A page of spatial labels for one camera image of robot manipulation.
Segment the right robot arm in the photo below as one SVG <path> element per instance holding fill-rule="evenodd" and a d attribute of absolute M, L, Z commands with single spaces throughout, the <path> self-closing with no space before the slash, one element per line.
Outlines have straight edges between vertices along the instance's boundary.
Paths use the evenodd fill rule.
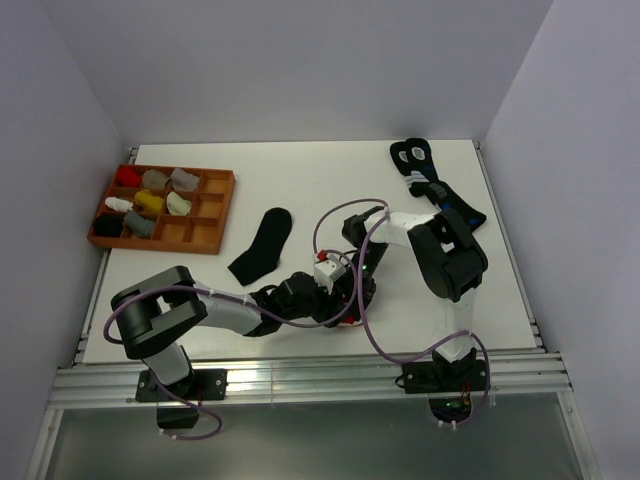
<path fill-rule="evenodd" d="M 422 279 L 444 307 L 436 329 L 441 339 L 428 349 L 438 360 L 433 378 L 443 389 L 457 388 L 468 374 L 464 362 L 475 358 L 474 303 L 488 269 L 487 256 L 461 215 L 453 209 L 419 215 L 375 207 L 346 219 L 342 236 L 358 250 L 355 285 L 366 335 L 376 352 L 393 363 L 400 360 L 382 350 L 369 327 L 364 276 L 375 271 L 390 245 L 413 252 Z"/>

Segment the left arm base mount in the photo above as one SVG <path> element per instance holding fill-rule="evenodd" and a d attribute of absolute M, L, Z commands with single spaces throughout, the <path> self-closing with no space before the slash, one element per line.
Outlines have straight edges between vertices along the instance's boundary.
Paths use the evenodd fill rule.
<path fill-rule="evenodd" d="M 205 401 L 225 398 L 227 371 L 225 369 L 196 369 L 184 379 L 171 385 L 159 382 L 150 370 L 143 370 L 135 393 L 137 403 L 178 402 L 180 407 L 157 407 L 156 423 L 160 429 L 182 433 L 196 426 Z"/>

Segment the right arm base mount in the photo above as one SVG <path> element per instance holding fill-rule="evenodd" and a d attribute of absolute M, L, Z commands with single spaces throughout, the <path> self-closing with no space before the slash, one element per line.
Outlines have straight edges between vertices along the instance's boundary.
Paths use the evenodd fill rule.
<path fill-rule="evenodd" d="M 402 366 L 395 384 L 408 395 L 425 394 L 438 425 L 456 429 L 476 411 L 474 394 L 482 394 L 478 407 L 489 397 L 489 367 L 484 360 L 476 358 L 476 353 L 473 348 L 463 359 L 454 362 L 435 353 L 431 361 L 407 363 Z"/>

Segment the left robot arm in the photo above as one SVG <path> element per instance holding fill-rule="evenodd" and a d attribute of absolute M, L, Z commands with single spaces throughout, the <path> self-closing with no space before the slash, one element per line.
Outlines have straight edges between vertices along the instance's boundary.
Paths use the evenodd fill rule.
<path fill-rule="evenodd" d="M 353 295 L 338 283 L 322 286 L 297 272 L 280 284 L 235 295 L 197 282 L 185 266 L 176 266 L 116 294 L 103 335 L 124 347 L 126 356 L 143 361 L 159 388 L 183 399 L 195 386 L 191 362 L 178 340 L 195 327 L 224 329 L 259 338 L 281 326 L 333 327 L 347 315 Z"/>

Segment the orange compartment tray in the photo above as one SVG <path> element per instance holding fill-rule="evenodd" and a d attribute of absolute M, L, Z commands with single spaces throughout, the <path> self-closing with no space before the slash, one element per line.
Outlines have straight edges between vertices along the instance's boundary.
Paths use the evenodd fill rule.
<path fill-rule="evenodd" d="M 215 255 L 234 187 L 230 170 L 122 164 L 88 240 L 101 248 Z"/>

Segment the red white striped sock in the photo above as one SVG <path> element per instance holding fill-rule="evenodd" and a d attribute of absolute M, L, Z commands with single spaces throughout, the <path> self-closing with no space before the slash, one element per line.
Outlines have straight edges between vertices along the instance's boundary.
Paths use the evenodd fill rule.
<path fill-rule="evenodd" d="M 337 324 L 338 327 L 343 327 L 343 328 L 358 327 L 361 325 L 362 325 L 362 321 L 355 316 L 347 316 L 345 318 L 342 318 L 341 321 Z"/>

